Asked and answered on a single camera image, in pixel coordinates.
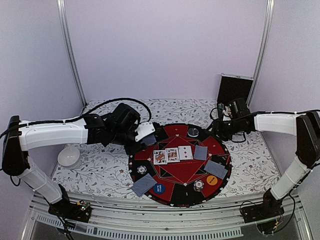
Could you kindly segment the blue playing card deck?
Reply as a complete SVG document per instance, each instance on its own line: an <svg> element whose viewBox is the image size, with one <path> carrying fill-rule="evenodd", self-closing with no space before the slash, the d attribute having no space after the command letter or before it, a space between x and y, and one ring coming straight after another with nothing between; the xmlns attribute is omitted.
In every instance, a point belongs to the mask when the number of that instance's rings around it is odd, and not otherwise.
<svg viewBox="0 0 320 240"><path fill-rule="evenodd" d="M155 137L154 134L150 134L150 135L144 137L144 138L141 140L141 142L142 142L143 144L145 144L146 146L152 146L152 145L154 145L154 144L157 142L157 140L156 140L156 137Z"/></svg>

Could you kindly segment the white blue poker chip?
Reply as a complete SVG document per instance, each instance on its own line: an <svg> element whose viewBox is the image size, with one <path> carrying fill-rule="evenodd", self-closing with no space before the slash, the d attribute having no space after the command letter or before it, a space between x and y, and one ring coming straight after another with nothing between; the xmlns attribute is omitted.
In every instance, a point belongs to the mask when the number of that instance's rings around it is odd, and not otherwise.
<svg viewBox="0 0 320 240"><path fill-rule="evenodd" d="M140 166L137 167L136 171L140 175L145 175L147 173L148 169L147 169L146 166L140 165Z"/></svg>

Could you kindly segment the king of spades card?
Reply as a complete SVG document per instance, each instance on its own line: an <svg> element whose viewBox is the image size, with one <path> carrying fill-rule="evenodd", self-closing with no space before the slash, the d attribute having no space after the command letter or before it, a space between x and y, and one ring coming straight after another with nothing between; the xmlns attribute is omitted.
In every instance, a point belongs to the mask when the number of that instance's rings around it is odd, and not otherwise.
<svg viewBox="0 0 320 240"><path fill-rule="evenodd" d="M168 155L166 150L154 150L153 151L153 164L154 165L166 165L168 163Z"/></svg>

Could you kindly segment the black white dealer button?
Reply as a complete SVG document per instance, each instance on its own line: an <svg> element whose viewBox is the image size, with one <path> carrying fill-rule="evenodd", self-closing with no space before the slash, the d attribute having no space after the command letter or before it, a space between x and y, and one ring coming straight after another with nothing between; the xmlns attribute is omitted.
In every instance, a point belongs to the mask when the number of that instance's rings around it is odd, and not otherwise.
<svg viewBox="0 0 320 240"><path fill-rule="evenodd" d="M200 134L200 131L196 127L190 127L187 131L187 135L191 138L196 138L199 136L199 134Z"/></svg>

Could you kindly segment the dealt blue card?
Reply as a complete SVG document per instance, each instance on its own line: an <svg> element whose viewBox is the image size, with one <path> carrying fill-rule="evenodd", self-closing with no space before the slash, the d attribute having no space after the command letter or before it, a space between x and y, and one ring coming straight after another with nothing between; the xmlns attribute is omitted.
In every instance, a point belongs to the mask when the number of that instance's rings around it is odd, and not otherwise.
<svg viewBox="0 0 320 240"><path fill-rule="evenodd" d="M154 186L154 179L150 177L149 175L146 175L136 181L133 186L131 187L131 190L138 196L141 197L143 194L145 194L149 189L151 189Z"/></svg>
<svg viewBox="0 0 320 240"><path fill-rule="evenodd" d="M224 172L224 166L209 160L206 163L204 170L212 175L220 176Z"/></svg>
<svg viewBox="0 0 320 240"><path fill-rule="evenodd" d="M212 167L212 175L216 176L217 178L223 180L227 175L228 170L224 168L223 165L218 164L217 166Z"/></svg>
<svg viewBox="0 0 320 240"><path fill-rule="evenodd" d="M136 182L137 189L141 192L150 190L156 184L157 181L149 173Z"/></svg>

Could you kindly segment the king of hearts card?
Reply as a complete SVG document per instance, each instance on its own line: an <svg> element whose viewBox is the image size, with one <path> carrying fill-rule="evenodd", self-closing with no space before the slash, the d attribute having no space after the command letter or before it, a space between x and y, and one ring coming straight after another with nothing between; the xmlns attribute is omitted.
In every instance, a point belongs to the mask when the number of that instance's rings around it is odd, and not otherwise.
<svg viewBox="0 0 320 240"><path fill-rule="evenodd" d="M179 156L179 149L177 147L171 147L166 148L167 153L167 163L179 163L180 162L180 156Z"/></svg>

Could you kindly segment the three of diamonds card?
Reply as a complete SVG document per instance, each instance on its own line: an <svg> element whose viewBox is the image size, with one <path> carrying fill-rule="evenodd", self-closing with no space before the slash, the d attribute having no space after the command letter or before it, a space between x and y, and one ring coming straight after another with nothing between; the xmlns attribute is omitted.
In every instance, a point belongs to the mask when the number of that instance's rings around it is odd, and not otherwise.
<svg viewBox="0 0 320 240"><path fill-rule="evenodd" d="M190 145L178 146L178 152L179 152L179 159L181 161L193 159L192 148Z"/></svg>

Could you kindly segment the blue small blind button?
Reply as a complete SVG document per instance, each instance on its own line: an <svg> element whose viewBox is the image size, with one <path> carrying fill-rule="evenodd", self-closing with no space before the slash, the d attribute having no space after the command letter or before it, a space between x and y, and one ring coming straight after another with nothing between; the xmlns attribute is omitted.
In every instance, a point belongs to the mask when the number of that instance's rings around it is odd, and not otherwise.
<svg viewBox="0 0 320 240"><path fill-rule="evenodd" d="M161 195L165 191L166 191L166 188L162 183L157 183L153 186L153 192L157 195Z"/></svg>

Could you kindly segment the orange big blind button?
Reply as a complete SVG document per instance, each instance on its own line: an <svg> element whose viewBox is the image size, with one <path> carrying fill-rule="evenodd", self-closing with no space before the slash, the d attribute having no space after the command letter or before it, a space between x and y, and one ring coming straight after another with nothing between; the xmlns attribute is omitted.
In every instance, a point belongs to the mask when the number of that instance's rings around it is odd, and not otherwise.
<svg viewBox="0 0 320 240"><path fill-rule="evenodd" d="M210 186L214 186L218 183L218 178L214 175L209 175L207 178L206 178L206 182L208 185Z"/></svg>

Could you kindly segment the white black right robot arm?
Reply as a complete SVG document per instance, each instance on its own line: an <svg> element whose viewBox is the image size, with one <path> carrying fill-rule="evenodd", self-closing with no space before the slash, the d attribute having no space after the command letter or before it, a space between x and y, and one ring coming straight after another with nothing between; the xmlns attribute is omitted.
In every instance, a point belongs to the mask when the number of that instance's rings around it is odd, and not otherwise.
<svg viewBox="0 0 320 240"><path fill-rule="evenodd" d="M223 115L212 120L207 128L222 141L230 141L237 133L275 133L295 137L294 159L279 180L269 188L262 203L253 208L262 218L280 214L282 202L300 185L320 160L320 116L318 110L301 112L256 111L251 112L243 98L237 98L218 112L229 110L228 119Z"/></svg>

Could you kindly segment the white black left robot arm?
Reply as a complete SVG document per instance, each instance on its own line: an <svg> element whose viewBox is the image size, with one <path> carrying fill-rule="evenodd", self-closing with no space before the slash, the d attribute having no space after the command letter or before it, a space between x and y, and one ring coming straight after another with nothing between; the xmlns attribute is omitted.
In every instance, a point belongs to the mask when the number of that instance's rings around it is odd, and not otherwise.
<svg viewBox="0 0 320 240"><path fill-rule="evenodd" d="M141 115L118 98L119 105L104 115L95 114L104 101L80 116L60 120L22 121L18 115L10 118L3 139L1 169L10 177L18 177L32 190L40 193L49 206L63 217L70 217L74 209L65 188L48 178L31 160L29 150L64 144L109 144L124 146L127 155L133 155L146 145L142 140L156 128L152 121L141 121Z"/></svg>

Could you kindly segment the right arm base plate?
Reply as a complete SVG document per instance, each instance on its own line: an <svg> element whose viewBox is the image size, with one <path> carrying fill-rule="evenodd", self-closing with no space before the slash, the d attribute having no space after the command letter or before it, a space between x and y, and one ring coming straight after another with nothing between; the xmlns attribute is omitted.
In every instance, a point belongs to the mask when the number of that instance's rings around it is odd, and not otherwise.
<svg viewBox="0 0 320 240"><path fill-rule="evenodd" d="M245 223L261 221L283 215L285 213L282 206L283 200L264 200L260 204L241 206L240 214Z"/></svg>

